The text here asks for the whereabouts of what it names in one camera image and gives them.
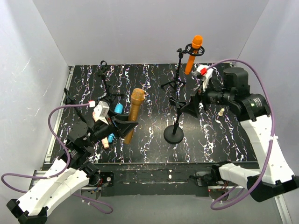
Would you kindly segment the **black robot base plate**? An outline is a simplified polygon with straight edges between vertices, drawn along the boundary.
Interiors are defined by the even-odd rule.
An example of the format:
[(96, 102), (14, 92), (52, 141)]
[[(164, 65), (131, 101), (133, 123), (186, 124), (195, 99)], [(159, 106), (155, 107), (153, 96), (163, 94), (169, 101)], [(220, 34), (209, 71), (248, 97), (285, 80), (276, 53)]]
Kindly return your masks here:
[(97, 163), (100, 183), (82, 188), (80, 194), (99, 199), (110, 196), (195, 195), (216, 199), (228, 183), (206, 183), (201, 177), (211, 172), (208, 163)]

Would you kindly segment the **small beige peg piece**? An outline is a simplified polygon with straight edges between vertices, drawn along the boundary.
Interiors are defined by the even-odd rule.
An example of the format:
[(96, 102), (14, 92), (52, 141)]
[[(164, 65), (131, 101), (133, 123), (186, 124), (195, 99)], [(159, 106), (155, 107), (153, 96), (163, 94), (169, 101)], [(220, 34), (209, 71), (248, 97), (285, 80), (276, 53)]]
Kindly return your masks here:
[(220, 111), (218, 112), (218, 115), (219, 115), (219, 116), (222, 116), (223, 113), (224, 113), (224, 111), (225, 111), (225, 109), (224, 109), (224, 108), (221, 108)]

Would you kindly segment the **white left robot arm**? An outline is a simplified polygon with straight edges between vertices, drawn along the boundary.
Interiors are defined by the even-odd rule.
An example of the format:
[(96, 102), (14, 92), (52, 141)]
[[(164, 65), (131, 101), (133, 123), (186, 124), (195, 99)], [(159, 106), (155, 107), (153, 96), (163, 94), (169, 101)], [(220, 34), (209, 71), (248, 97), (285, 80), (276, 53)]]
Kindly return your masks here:
[(71, 127), (64, 150), (54, 160), (44, 176), (35, 176), (37, 183), (18, 199), (11, 199), (7, 208), (21, 224), (44, 224), (51, 212), (65, 199), (88, 184), (100, 180), (97, 166), (88, 161), (93, 147), (113, 133), (124, 138), (137, 125), (127, 115), (109, 112), (107, 124), (97, 121), (90, 127), (77, 121)]

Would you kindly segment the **aluminium frame rail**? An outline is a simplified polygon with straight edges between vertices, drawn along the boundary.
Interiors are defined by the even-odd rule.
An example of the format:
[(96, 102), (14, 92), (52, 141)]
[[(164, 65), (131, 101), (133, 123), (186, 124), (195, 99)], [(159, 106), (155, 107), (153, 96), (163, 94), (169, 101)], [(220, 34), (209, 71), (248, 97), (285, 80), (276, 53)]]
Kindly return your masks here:
[[(59, 129), (59, 122), (61, 121), (62, 111), (66, 108), (66, 105), (62, 102), (60, 106), (56, 109), (53, 109), (50, 112), (48, 117), (48, 126), (53, 134), (51, 138), (46, 156), (45, 163), (49, 163), (53, 154), (53, 148), (55, 141), (60, 143), (63, 148), (63, 152), (67, 151), (66, 146), (57, 136), (57, 131)], [(32, 177), (36, 178), (38, 182), (23, 196), (21, 196), (17, 202), (19, 207), (24, 212), (23, 215), (19, 218), (21, 223), (34, 223), (35, 221), (45, 221), (48, 215), (48, 209), (54, 208), (53, 204), (46, 205), (47, 202), (52, 201), (50, 198), (53, 193), (58, 192), (58, 196), (55, 198), (57, 204), (60, 204), (64, 201), (64, 197), (67, 198), (70, 195), (70, 189), (66, 189), (66, 193), (62, 193), (59, 190), (60, 186), (63, 185), (64, 181), (72, 174), (75, 173), (74, 169), (68, 168), (70, 163), (69, 153), (66, 154), (66, 161), (62, 159), (55, 159), (49, 170), (45, 173), (44, 176)]]

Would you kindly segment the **blue toy microphone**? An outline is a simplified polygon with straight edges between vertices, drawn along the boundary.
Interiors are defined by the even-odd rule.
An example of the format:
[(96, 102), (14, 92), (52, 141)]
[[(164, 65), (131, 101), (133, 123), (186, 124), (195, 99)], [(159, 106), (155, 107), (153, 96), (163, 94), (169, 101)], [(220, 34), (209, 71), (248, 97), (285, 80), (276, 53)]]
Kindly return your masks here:
[[(123, 113), (123, 105), (121, 103), (118, 103), (114, 108), (114, 112), (117, 114), (122, 114)], [(111, 133), (108, 136), (108, 143), (112, 143), (114, 138), (115, 138), (115, 135), (113, 133)]]

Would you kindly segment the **black round-base clamp stand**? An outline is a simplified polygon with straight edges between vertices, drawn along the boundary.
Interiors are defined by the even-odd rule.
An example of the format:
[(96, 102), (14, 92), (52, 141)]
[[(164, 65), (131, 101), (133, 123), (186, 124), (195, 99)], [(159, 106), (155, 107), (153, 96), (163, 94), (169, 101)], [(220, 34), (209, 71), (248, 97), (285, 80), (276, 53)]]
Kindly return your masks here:
[(179, 118), (182, 114), (181, 110), (186, 105), (186, 102), (178, 101), (174, 97), (169, 97), (171, 106), (176, 107), (176, 119), (173, 125), (169, 125), (164, 130), (164, 139), (170, 144), (178, 144), (184, 138), (183, 129), (179, 127)]

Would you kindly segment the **black tripod shock-mount stand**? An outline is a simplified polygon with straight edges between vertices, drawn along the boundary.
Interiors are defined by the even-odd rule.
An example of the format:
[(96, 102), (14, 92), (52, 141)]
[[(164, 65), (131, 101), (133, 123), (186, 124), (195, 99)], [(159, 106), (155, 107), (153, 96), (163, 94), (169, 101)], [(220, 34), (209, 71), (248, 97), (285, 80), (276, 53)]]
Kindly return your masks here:
[(178, 67), (175, 72), (175, 77), (171, 81), (160, 85), (161, 89), (164, 89), (164, 87), (169, 85), (173, 89), (176, 99), (178, 99), (178, 93), (179, 93), (178, 88), (181, 85), (185, 86), (185, 84), (186, 84), (186, 82), (183, 82), (179, 79), (180, 66), (181, 66), (181, 61), (182, 61), (182, 58), (184, 57), (184, 54), (188, 54), (190, 56), (202, 56), (205, 53), (205, 49), (202, 47), (201, 43), (200, 44), (189, 43), (185, 46), (185, 49), (179, 48), (179, 49), (177, 49), (177, 52), (178, 52), (179, 61), (178, 61)]

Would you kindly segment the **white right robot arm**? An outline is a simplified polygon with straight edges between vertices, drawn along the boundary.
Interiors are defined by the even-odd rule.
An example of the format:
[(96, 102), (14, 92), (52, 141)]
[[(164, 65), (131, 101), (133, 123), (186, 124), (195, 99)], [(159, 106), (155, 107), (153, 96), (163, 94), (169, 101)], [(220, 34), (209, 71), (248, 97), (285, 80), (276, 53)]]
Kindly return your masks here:
[(261, 169), (254, 172), (224, 161), (212, 166), (211, 179), (238, 184), (250, 190), (257, 202), (297, 189), (299, 178), (285, 161), (277, 137), (271, 134), (273, 116), (269, 104), (263, 95), (250, 93), (248, 72), (240, 67), (225, 69), (221, 90), (212, 88), (213, 69), (200, 65), (195, 74), (201, 83), (183, 112), (198, 117), (200, 103), (204, 109), (208, 105), (228, 106), (246, 132)]

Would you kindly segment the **black small tripod stand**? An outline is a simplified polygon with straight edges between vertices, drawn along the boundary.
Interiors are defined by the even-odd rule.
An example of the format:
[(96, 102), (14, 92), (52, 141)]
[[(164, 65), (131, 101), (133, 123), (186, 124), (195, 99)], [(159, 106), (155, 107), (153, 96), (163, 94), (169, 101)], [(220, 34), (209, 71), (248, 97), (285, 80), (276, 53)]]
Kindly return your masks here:
[(98, 102), (100, 101), (106, 101), (109, 104), (112, 104), (116, 98), (120, 98), (123, 99), (124, 98), (124, 94), (112, 94), (110, 92), (110, 85), (107, 84), (107, 79), (106, 79), (106, 73), (108, 71), (108, 65), (107, 62), (105, 60), (102, 60), (100, 62), (100, 70), (98, 73), (98, 76), (101, 78), (103, 84), (104, 84), (104, 88), (105, 88), (105, 95), (102, 97), (98, 97)]

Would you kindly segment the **gold toy microphone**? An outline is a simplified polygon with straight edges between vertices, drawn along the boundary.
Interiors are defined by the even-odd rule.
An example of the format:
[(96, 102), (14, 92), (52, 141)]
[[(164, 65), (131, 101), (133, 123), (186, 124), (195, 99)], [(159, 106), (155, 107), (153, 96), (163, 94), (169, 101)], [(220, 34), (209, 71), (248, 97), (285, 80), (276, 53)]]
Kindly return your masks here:
[(128, 121), (137, 121), (140, 106), (145, 100), (145, 91), (140, 88), (135, 88), (131, 94), (131, 108), (128, 115)]

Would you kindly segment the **orange toy microphone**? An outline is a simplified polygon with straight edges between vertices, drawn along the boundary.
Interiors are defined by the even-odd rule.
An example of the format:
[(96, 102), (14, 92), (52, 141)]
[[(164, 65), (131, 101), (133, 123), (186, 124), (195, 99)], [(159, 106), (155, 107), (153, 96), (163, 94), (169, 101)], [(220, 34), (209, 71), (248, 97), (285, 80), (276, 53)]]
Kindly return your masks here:
[(189, 44), (186, 48), (186, 51), (189, 54), (189, 58), (185, 68), (186, 75), (188, 75), (191, 72), (196, 56), (202, 55), (202, 42), (202, 36), (196, 35), (194, 36), (191, 44)]

